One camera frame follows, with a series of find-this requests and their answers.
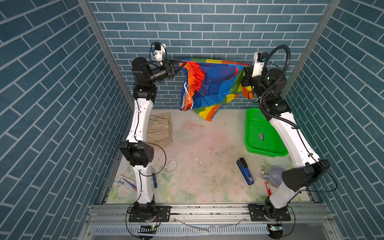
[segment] blue brick wall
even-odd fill
[[[131,61],[154,41],[170,59],[213,58],[252,64],[256,51],[291,47],[289,76],[329,0],[91,0],[130,90]],[[284,65],[283,53],[273,63]],[[156,108],[179,108],[184,77],[158,85]],[[239,96],[226,108],[254,106]]]
[[[345,239],[383,239],[384,3],[342,0],[287,101],[337,191],[321,194]],[[316,186],[330,190],[325,175]]]
[[[131,111],[77,0],[0,1],[0,239],[72,239]]]

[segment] green plastic basket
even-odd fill
[[[268,157],[283,157],[288,154],[275,128],[257,108],[247,110],[245,145],[249,152]]]

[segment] black mounting plate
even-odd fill
[[[268,219],[264,214],[264,206],[263,205],[257,205],[257,204],[249,204],[248,205],[249,214],[251,216],[251,221],[253,222],[260,222],[260,221],[272,221],[275,222],[276,219]],[[281,221],[290,221],[291,217],[289,215],[289,212],[285,212],[280,217]]]
[[[156,206],[156,212],[160,213],[161,222],[169,222],[170,206]],[[129,215],[129,222],[146,222],[143,218],[140,218],[134,211]]]

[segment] red marker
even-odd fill
[[[269,188],[268,181],[265,180],[264,178],[263,178],[263,180],[264,180],[264,182],[265,182],[265,186],[266,186],[266,189],[267,189],[267,191],[268,191],[269,196],[272,195],[272,193],[271,193],[271,189]]]

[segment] rainbow colored garment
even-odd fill
[[[202,58],[183,61],[187,64],[182,69],[186,77],[181,90],[181,111],[192,109],[211,121],[221,105],[237,98],[238,92],[246,98],[252,92],[250,86],[241,86],[248,64]]]

